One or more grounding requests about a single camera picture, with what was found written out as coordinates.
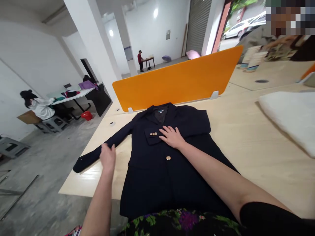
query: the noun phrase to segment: cardboard box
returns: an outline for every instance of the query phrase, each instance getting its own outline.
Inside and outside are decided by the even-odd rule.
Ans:
[[[42,122],[41,118],[38,118],[33,111],[25,112],[24,114],[17,117],[19,120],[23,121],[25,124],[36,124]]]

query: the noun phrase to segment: concrete floor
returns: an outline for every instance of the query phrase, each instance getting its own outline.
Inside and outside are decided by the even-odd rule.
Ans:
[[[1,189],[24,191],[36,175],[37,180],[17,205],[0,222],[0,235],[65,235],[82,225],[91,198],[58,194],[69,172],[92,137],[102,117],[93,107],[93,119],[72,120],[62,133],[43,134],[34,131],[22,142],[31,146],[20,157],[0,162]],[[11,170],[8,174],[1,172]],[[0,196],[0,217],[16,197]],[[119,201],[113,202],[112,235],[126,219],[119,216]]]
[[[150,61],[150,65],[151,65],[152,69],[151,69],[151,70],[148,70],[148,71],[147,71],[147,67],[146,67],[145,62],[144,62],[144,63],[143,63],[144,72],[142,72],[142,73],[146,73],[146,72],[153,71],[153,70],[160,69],[160,68],[167,67],[167,66],[172,66],[172,65],[174,65],[174,64],[181,63],[181,62],[184,62],[184,61],[187,61],[187,60],[188,60],[188,57],[181,57],[181,58],[172,60],[171,62],[161,63],[161,64],[158,64],[158,65],[155,65],[155,68],[154,68],[154,66],[153,66],[153,61],[151,60],[151,61]],[[128,78],[128,77],[130,77],[130,76],[131,76],[130,73],[128,73],[128,74],[123,74],[123,75],[122,75],[122,78],[123,78],[123,79],[126,79],[126,78]]]

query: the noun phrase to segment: navy blazer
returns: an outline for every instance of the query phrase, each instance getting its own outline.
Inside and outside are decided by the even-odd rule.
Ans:
[[[158,121],[156,115],[160,107],[165,108],[166,115]],[[205,110],[177,107],[171,103],[151,106],[106,141],[109,147],[118,146],[127,135],[132,135],[120,214],[134,219],[164,209],[191,208],[234,219],[228,207],[189,161],[159,138],[163,136],[159,131],[163,125],[177,127],[186,142],[237,171],[212,140]],[[99,158],[100,153],[101,146],[80,157],[73,170],[77,173],[84,170]]]

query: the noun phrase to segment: stool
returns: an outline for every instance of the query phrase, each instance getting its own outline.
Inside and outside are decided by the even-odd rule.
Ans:
[[[14,159],[29,149],[30,146],[11,138],[0,137],[0,153]]]
[[[59,116],[53,116],[47,120],[42,121],[52,132],[62,132],[67,126],[68,123],[61,119]]]
[[[48,128],[43,122],[34,124],[43,133],[52,133],[51,129]]]

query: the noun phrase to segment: red bucket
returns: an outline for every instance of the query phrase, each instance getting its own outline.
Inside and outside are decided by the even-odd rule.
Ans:
[[[91,120],[93,116],[89,111],[85,111],[81,114],[81,118],[84,118],[88,121],[88,120]]]

